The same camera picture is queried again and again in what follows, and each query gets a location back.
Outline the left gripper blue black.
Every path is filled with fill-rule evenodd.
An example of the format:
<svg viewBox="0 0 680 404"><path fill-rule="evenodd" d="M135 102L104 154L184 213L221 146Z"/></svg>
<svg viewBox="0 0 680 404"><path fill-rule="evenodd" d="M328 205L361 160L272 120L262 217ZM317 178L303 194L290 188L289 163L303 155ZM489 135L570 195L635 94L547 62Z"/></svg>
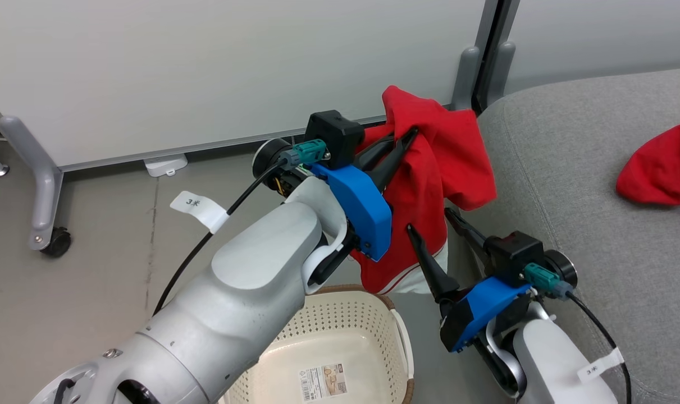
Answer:
<svg viewBox="0 0 680 404"><path fill-rule="evenodd" d="M359 238L365 256L377 263L390 248L392 213L383 197L418 135L412 127L396 143L386 135L367 146L354 158L354 166L329 169L313 164L311 173L324 179L342 207ZM370 177L363 171L370 171Z"/></svg>

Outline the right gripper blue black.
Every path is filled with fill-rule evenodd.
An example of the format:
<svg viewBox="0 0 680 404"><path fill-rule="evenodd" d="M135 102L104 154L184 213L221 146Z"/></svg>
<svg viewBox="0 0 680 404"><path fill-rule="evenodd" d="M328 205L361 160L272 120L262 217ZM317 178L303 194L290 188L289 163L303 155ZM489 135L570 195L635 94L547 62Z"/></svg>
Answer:
<svg viewBox="0 0 680 404"><path fill-rule="evenodd" d="M451 208L444 209L444 215L454 231L468 243L479 259L489 259L485 249L486 236ZM497 277L490 277L475 286L460 291L458 282L441 268L429 252L424 238L414 225L407 225L409 240L414 248L418 264L426 279L434 301L439 304L441 324L439 335L449 352L457 352L472 343L480 330L490 320L501 314L518 296L530 289L530 284L521 282L513 287Z"/></svg>

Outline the red garment with white trim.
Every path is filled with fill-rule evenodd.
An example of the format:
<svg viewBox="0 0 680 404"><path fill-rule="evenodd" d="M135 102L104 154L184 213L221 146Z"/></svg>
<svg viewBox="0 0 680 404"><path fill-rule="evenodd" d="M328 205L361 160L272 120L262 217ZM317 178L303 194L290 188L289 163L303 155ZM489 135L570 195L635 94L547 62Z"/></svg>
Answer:
<svg viewBox="0 0 680 404"><path fill-rule="evenodd" d="M357 251L352 257L368 292L428 294L407 225L413 225L433 258L447 270L445 202L450 200L463 210L488 204L496 197L494 175L472 110L451 112L436 100L422 99L395 85L384 90L382 100L386 122L366 130L358 152L387 135L398 140L413 128L418 133L384 190L392 207L390 248L377 263Z"/></svg>

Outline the plain red garment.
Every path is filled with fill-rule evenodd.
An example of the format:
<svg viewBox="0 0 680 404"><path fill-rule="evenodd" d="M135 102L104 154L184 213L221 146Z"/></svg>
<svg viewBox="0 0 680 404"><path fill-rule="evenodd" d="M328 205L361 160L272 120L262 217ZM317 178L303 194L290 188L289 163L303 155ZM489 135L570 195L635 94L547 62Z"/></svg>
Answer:
<svg viewBox="0 0 680 404"><path fill-rule="evenodd" d="M616 190L638 204L680 205L680 125L632 154L618 176Z"/></svg>

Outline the grey fabric sofa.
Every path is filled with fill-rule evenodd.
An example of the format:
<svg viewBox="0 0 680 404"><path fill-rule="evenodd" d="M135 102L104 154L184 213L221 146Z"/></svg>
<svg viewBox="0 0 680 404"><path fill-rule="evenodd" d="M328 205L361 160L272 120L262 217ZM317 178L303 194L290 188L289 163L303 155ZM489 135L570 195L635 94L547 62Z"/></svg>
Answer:
<svg viewBox="0 0 680 404"><path fill-rule="evenodd" d="M680 69L521 90L478 124L497 198L466 220L568 256L577 296L624 355L634 404L680 404L680 206L635 205L616 192L630 156L680 125Z"/></svg>

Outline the beige plastic laundry basket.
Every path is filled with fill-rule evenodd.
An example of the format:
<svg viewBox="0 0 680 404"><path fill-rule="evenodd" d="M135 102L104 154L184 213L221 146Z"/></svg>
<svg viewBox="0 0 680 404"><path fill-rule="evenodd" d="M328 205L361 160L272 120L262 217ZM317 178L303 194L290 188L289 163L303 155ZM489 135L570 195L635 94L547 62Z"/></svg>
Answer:
<svg viewBox="0 0 680 404"><path fill-rule="evenodd" d="M299 371L342 363L348 393L302 402ZM324 287L217 404L410 404L414 360L406 325L386 296Z"/></svg>

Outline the paper label sticker in basket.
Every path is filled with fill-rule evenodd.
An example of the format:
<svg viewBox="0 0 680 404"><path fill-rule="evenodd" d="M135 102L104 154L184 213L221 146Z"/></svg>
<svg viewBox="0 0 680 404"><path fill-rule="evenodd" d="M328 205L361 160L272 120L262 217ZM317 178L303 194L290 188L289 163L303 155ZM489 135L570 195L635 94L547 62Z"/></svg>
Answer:
<svg viewBox="0 0 680 404"><path fill-rule="evenodd" d="M314 366L299 371L302 402L314 402L348 393L342 363Z"/></svg>

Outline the wide white partition board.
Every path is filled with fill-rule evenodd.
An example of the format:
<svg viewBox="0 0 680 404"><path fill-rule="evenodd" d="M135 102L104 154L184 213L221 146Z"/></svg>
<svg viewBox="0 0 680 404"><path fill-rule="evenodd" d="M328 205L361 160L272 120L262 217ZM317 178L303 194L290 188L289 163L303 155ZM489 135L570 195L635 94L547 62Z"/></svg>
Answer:
<svg viewBox="0 0 680 404"><path fill-rule="evenodd" d="M497 0L0 0L0 131L49 247L63 174L383 120L389 85L467 108Z"/></svg>

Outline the white floor outlet box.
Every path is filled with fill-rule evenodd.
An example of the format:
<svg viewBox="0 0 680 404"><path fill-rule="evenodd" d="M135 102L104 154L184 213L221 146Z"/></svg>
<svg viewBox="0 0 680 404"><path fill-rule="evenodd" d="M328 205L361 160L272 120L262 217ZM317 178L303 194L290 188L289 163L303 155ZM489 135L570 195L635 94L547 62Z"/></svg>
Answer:
<svg viewBox="0 0 680 404"><path fill-rule="evenodd" d="M176 171L188 166L188 159L183 153L170 154L159 158L144 159L144 165L148 174L152 177L171 177L176 174Z"/></svg>

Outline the narrow white partition board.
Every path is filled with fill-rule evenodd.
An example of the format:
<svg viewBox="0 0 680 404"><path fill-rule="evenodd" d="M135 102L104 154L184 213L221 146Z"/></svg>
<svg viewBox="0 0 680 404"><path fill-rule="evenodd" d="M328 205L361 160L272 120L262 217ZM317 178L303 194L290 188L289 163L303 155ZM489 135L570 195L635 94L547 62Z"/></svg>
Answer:
<svg viewBox="0 0 680 404"><path fill-rule="evenodd" d="M588 77L680 68L680 0L486 0L473 103Z"/></svg>

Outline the black caster wheel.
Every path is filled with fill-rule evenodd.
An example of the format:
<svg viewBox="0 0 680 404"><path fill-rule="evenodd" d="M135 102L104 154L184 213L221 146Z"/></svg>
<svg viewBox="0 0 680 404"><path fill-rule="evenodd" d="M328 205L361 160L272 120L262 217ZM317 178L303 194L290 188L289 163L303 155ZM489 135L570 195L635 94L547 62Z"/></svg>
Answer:
<svg viewBox="0 0 680 404"><path fill-rule="evenodd" d="M57 259L68 252L72 245L72 235L65 227L54 227L48 245L41 253L50 258Z"/></svg>

